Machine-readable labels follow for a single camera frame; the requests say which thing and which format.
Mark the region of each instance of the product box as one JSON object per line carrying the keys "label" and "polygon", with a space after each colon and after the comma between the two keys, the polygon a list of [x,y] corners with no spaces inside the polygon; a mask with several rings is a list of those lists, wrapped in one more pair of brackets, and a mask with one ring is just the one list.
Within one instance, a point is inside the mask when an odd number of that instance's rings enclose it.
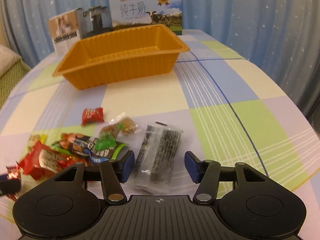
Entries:
{"label": "product box", "polygon": [[58,56],[63,56],[72,45],[85,37],[84,11],[77,8],[48,20],[53,47]]}
{"label": "product box", "polygon": [[181,0],[109,0],[113,30],[162,23],[182,35]]}

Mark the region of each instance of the plastic bag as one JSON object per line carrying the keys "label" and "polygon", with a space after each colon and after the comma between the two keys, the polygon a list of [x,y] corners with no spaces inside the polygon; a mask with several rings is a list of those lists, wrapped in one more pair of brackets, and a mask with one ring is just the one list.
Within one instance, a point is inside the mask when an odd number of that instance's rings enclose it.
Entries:
{"label": "plastic bag", "polygon": [[140,127],[136,124],[126,113],[118,115],[116,118],[109,121],[109,125],[101,129],[99,137],[104,133],[111,133],[116,139],[120,132],[124,135],[130,135],[136,133]]}
{"label": "plastic bag", "polygon": [[132,173],[135,188],[166,194],[182,130],[159,122],[148,124]]}

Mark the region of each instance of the candy wrapper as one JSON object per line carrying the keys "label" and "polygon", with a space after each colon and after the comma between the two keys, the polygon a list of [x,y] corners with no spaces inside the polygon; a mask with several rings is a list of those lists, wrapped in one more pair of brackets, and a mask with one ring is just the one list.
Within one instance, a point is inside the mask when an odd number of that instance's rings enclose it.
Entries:
{"label": "candy wrapper", "polygon": [[109,121],[109,125],[101,129],[99,137],[104,133],[111,133],[116,139],[120,132],[124,135],[130,135],[136,133],[140,127],[126,113],[118,115],[116,118]]}
{"label": "candy wrapper", "polygon": [[122,145],[122,143],[116,143],[116,145],[107,145],[107,148],[104,148],[101,144],[103,140],[78,133],[63,133],[58,143],[61,148],[93,164],[111,159],[114,153],[117,153],[119,145]]}
{"label": "candy wrapper", "polygon": [[45,140],[47,139],[47,136],[45,134],[32,134],[30,135],[28,139],[28,150],[31,150],[37,143],[37,141],[40,141],[42,144],[45,143]]}
{"label": "candy wrapper", "polygon": [[85,164],[85,166],[89,166],[89,163],[87,161],[85,161],[84,159],[81,158],[77,158],[74,156],[70,156],[70,155],[64,155],[62,156],[64,157],[64,160],[60,160],[58,161],[58,163],[61,165],[62,168],[66,168],[76,162],[83,162]]}
{"label": "candy wrapper", "polygon": [[63,155],[72,155],[72,153],[70,153],[68,150],[61,148],[59,142],[54,142],[50,148],[56,152],[58,152],[59,154],[63,154]]}
{"label": "candy wrapper", "polygon": [[51,177],[62,170],[58,161],[63,157],[56,154],[48,146],[37,141],[35,146],[18,163],[23,169],[24,175],[31,175],[34,180],[39,180],[42,176]]}
{"label": "candy wrapper", "polygon": [[21,189],[21,173],[20,173],[20,167],[18,165],[15,166],[6,166],[7,168],[7,176],[6,179],[16,179],[20,182],[12,184],[12,187],[10,190],[12,190],[12,194],[6,194],[6,196],[13,201],[16,201],[18,198],[15,194],[15,192],[20,191]]}
{"label": "candy wrapper", "polygon": [[96,109],[86,108],[83,110],[81,125],[85,125],[91,122],[104,122],[103,108],[101,107],[98,107]]}
{"label": "candy wrapper", "polygon": [[159,122],[148,124],[133,168],[135,188],[152,194],[167,194],[173,162],[181,143],[182,131]]}

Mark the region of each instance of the table surface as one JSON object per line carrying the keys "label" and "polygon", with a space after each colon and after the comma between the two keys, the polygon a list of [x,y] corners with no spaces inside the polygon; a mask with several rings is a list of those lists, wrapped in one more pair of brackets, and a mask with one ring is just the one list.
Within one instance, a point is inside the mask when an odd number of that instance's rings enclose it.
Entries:
{"label": "table surface", "polygon": [[[0,111],[0,173],[26,152],[30,134],[45,133],[46,144],[62,132],[97,136],[104,124],[82,127],[85,108],[103,107],[104,119],[126,112],[142,132],[122,138],[136,156],[148,122],[180,127],[182,144],[174,164],[171,194],[193,196],[183,164],[187,150],[199,159],[223,166],[247,162],[297,194],[307,207],[300,236],[320,235],[320,140],[286,94],[253,63],[200,30],[180,38],[190,51],[179,55],[169,74],[128,80],[77,91],[51,74],[61,58],[49,55],[14,88]],[[23,176],[23,189],[34,186]],[[129,184],[127,195],[135,193]],[[102,197],[99,184],[90,190]],[[221,183],[218,196],[231,190]],[[4,239],[20,235],[12,219],[13,201],[0,198],[0,231]]]}

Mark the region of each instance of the red snack bag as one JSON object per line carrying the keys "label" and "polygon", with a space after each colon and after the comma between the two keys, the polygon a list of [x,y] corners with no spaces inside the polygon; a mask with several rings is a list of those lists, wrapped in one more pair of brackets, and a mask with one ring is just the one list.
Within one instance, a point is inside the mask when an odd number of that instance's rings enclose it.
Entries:
{"label": "red snack bag", "polygon": [[64,160],[60,160],[58,161],[58,163],[61,165],[62,168],[66,168],[76,162],[83,162],[85,166],[89,166],[89,164],[87,163],[87,161],[85,161],[84,159],[81,158],[77,158],[74,156],[70,156],[70,155],[63,155],[63,157],[65,158]]}
{"label": "red snack bag", "polygon": [[102,107],[98,107],[96,109],[86,108],[83,110],[81,125],[85,125],[89,122],[104,122]]}
{"label": "red snack bag", "polygon": [[37,141],[35,146],[27,153],[27,155],[18,163],[23,169],[23,174],[31,175],[33,179],[39,180],[41,176],[51,177],[55,173],[62,170],[58,161],[63,157],[56,154],[47,145],[43,145]]}
{"label": "red snack bag", "polygon": [[15,166],[6,166],[8,172],[8,179],[21,179],[20,167]]}
{"label": "red snack bag", "polygon": [[[19,179],[21,181],[20,167],[18,165],[6,166],[6,168],[8,172],[8,179]],[[6,196],[13,201],[17,201],[18,199],[15,194],[7,194]]]}

